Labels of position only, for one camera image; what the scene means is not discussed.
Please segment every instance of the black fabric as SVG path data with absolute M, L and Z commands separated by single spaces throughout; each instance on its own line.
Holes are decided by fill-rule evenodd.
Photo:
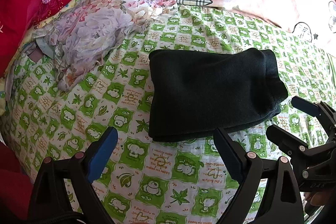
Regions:
M 154 98 L 149 136 L 177 142 L 235 132 L 280 113 L 288 97 L 271 50 L 231 54 L 156 50 L 150 53 Z

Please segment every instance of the green leaf print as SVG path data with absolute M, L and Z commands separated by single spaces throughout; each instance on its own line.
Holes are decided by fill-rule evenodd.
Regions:
M 108 110 L 107 110 L 107 106 L 101 106 L 101 107 L 99 108 L 98 116 L 102 116 L 102 115 L 104 115 L 104 114 L 107 113 L 107 112 L 108 112 Z
M 239 143 L 239 144 L 245 149 L 246 143 L 243 143 L 244 140 L 245 140 L 245 139 L 243 139 L 243 140 L 241 141 L 241 140 L 238 138 L 238 139 L 236 140 L 236 142 Z
M 50 83 L 51 83 L 50 77 L 46 76 L 43 83 L 46 83 L 47 85 L 50 85 Z
M 137 133 L 141 132 L 142 130 L 145 130 L 147 133 L 149 132 L 149 122 L 145 122 L 144 119 L 141 121 L 137 120 L 136 122 L 139 124 L 136 128 Z
M 176 201 L 179 203 L 179 205 L 181 205 L 182 203 L 189 203 L 189 201 L 185 199 L 187 195 L 188 195 L 188 189 L 185 189 L 179 193 L 173 189 L 173 195 L 171 195 L 170 197 L 173 198 L 174 200 L 171 203 L 174 203 Z
M 198 33 L 202 33 L 203 31 L 202 31 L 202 27 L 200 27 L 199 29 L 197 29 L 197 28 L 195 28 L 196 29 L 196 32 L 198 32 Z
M 46 120 L 45 117 L 41 117 L 41 118 L 40 118 L 40 123 L 48 124 L 48 123 L 47 123 L 47 120 Z
M 81 97 L 78 95 L 78 94 L 74 94 L 75 95 L 75 98 L 72 100 L 72 103 L 73 104 L 80 104 L 82 99 Z
M 122 78 L 124 78 L 124 77 L 128 77 L 128 75 L 127 75 L 127 73 L 128 73 L 128 69 L 126 69 L 126 70 L 119 69 L 118 73 L 119 73 L 119 74 L 118 74 L 117 76 L 120 76 L 120 75 L 121 75 Z
M 132 185 L 132 177 L 133 176 L 134 175 L 132 175 L 130 173 L 123 173 L 123 174 L 117 176 L 117 179 L 120 180 L 121 188 L 124 187 L 124 186 L 127 187 L 127 188 L 130 187 Z

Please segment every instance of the human hand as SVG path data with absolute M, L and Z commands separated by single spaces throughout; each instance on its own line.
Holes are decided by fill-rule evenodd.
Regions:
M 310 201 L 310 204 L 312 206 L 324 206 L 328 202 L 332 192 L 333 189 L 317 193 L 305 193 L 304 197 L 306 201 Z

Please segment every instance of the folded sweatshirt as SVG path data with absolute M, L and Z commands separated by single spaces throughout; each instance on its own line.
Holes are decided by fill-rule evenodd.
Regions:
M 150 53 L 154 97 L 149 136 L 177 142 L 236 132 L 280 113 L 288 97 L 271 50 L 231 54 L 156 50 Z

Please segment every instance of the metal screw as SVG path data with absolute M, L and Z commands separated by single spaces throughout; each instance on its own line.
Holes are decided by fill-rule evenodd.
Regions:
M 304 179 L 307 179 L 308 178 L 308 172 L 305 170 L 302 172 L 302 176 Z
M 50 157 L 46 157 L 46 158 L 43 160 L 43 162 L 44 162 L 45 164 L 48 164 L 49 162 L 51 162 L 51 158 L 50 158 Z
M 286 157 L 281 157 L 280 160 L 285 164 L 288 162 L 288 159 Z
M 77 158 L 77 159 L 81 159 L 82 157 L 84 157 L 84 153 L 83 152 L 77 152 L 76 154 L 75 154 L 75 158 Z
M 247 156 L 250 158 L 250 159 L 255 159 L 257 157 L 257 155 L 254 153 L 254 152 L 248 152 L 247 153 Z

